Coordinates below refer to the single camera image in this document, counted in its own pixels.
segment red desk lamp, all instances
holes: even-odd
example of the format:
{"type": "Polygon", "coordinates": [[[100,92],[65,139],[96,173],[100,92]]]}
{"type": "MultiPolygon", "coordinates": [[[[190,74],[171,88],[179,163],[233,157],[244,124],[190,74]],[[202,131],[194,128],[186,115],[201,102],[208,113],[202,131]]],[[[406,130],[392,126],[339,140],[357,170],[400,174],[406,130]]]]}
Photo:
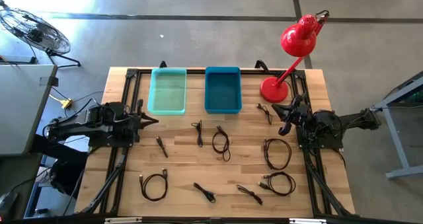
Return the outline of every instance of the red desk lamp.
{"type": "Polygon", "coordinates": [[[288,86],[284,79],[299,65],[304,56],[309,55],[316,46],[316,37],[329,18],[328,11],[314,15],[304,15],[297,24],[288,27],[280,38],[282,48],[298,59],[280,77],[269,77],[260,86],[262,98],[271,103],[283,101],[288,95],[288,86]]]}

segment wooden table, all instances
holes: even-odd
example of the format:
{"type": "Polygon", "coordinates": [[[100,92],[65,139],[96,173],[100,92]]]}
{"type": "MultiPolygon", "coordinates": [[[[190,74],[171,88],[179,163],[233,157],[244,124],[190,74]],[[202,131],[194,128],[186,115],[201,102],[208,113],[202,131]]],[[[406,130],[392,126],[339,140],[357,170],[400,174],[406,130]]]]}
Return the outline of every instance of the wooden table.
{"type": "MultiPolygon", "coordinates": [[[[127,67],[111,67],[102,103],[121,101],[127,67]]],[[[330,102],[323,72],[320,69],[305,70],[309,96],[313,111],[329,109],[330,102]]],[[[268,75],[242,75],[243,109],[237,115],[207,114],[204,110],[204,75],[188,75],[186,113],[183,116],[152,116],[147,111],[150,75],[142,75],[138,99],[144,99],[143,111],[160,122],[140,131],[141,140],[130,149],[120,200],[119,216],[163,216],[163,217],[312,217],[309,189],[305,175],[303,153],[298,148],[295,129],[285,137],[278,135],[282,125],[270,104],[259,95],[259,86],[268,75]],[[263,111],[256,108],[267,105],[274,115],[268,125],[263,111]],[[196,144],[197,131],[191,123],[202,120],[204,146],[196,144]],[[222,156],[212,149],[212,137],[216,126],[226,131],[231,140],[231,160],[224,162],[222,156]],[[155,141],[160,136],[169,158],[166,159],[155,141]],[[295,192],[280,197],[257,185],[264,174],[270,174],[262,142],[266,138],[282,138],[292,147],[292,158],[284,170],[297,182],[295,192]],[[138,177],[147,177],[168,170],[169,190],[166,198],[150,202],[141,195],[138,177]],[[204,195],[193,187],[197,182],[206,190],[217,194],[216,203],[211,204],[204,195]],[[258,205],[249,195],[238,191],[240,184],[258,194],[263,205],[258,205]]],[[[130,87],[128,103],[131,101],[130,87]]],[[[291,95],[282,104],[289,104],[291,95]]],[[[270,160],[275,165],[286,161],[287,149],[273,144],[269,150],[270,160]]],[[[79,191],[75,211],[81,211],[94,198],[104,184],[110,155],[110,148],[103,147],[93,153],[87,161],[85,174],[79,191]]],[[[339,154],[322,150],[322,159],[327,184],[344,207],[354,213],[346,171],[339,154]]],[[[148,184],[152,197],[163,193],[163,179],[154,178],[148,184]]],[[[287,191],[288,182],[283,178],[274,179],[277,190],[287,191]]],[[[108,206],[110,208],[115,186],[111,188],[108,206]]],[[[323,210],[322,196],[317,189],[319,207],[323,210]]]]}

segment concrete floor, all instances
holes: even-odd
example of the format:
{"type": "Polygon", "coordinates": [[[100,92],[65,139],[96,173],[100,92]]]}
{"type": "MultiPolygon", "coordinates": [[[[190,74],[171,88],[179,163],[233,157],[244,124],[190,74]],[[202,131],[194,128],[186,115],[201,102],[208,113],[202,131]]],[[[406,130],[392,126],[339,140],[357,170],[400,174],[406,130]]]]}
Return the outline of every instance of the concrete floor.
{"type": "MultiPolygon", "coordinates": [[[[337,18],[423,18],[421,0],[299,1],[303,13],[327,9],[337,18]]],[[[293,0],[6,0],[6,3],[32,12],[295,16],[293,0]]],[[[71,98],[101,91],[110,66],[158,66],[165,60],[170,67],[252,67],[257,59],[263,59],[269,67],[287,68],[294,60],[279,45],[280,34],[291,22],[71,20],[41,15],[71,41],[72,49],[67,56],[83,64],[81,68],[58,72],[58,89],[71,98]]],[[[29,47],[8,32],[0,30],[0,38],[0,54],[31,55],[29,47]]],[[[421,24],[328,23],[319,35],[311,61],[313,68],[323,69],[332,108],[343,115],[375,104],[393,87],[420,72],[422,44],[421,24]]],[[[36,53],[41,62],[48,63],[42,52],[36,53]]],[[[101,93],[94,97],[100,99],[101,93]]],[[[76,109],[84,103],[84,100],[77,103],[76,109]]],[[[63,110],[57,102],[49,100],[40,126],[57,116],[63,116],[63,110]]],[[[402,124],[402,129],[410,126],[407,122],[402,124]]],[[[348,131],[344,145],[358,214],[422,222],[423,175],[392,181],[385,178],[385,172],[400,168],[385,124],[377,131],[348,131]]],[[[423,157],[423,149],[407,151],[423,157]]],[[[41,200],[42,205],[48,205],[49,198],[41,200]]]]}

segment teal plastic bin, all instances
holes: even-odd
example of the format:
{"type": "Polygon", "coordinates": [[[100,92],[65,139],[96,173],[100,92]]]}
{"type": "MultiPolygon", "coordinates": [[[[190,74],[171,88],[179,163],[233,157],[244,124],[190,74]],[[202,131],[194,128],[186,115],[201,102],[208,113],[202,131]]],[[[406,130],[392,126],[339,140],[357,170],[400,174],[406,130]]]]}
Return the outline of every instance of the teal plastic bin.
{"type": "Polygon", "coordinates": [[[148,111],[154,115],[183,115],[186,103],[186,69],[151,71],[148,111]]]}
{"type": "Polygon", "coordinates": [[[210,114],[237,114],[243,107],[241,70],[238,67],[207,67],[204,108],[210,114]]]}

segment electric fan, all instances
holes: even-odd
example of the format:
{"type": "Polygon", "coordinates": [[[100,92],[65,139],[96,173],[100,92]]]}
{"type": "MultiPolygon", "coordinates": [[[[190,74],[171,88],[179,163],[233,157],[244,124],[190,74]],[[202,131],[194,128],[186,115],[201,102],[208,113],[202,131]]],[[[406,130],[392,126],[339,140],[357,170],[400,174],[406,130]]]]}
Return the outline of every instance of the electric fan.
{"type": "Polygon", "coordinates": [[[8,7],[0,0],[0,23],[11,34],[27,43],[31,49],[35,47],[47,53],[52,63],[52,56],[58,56],[76,62],[59,67],[81,66],[79,61],[63,56],[71,50],[69,40],[58,29],[42,20],[40,17],[20,9],[8,7]]]}

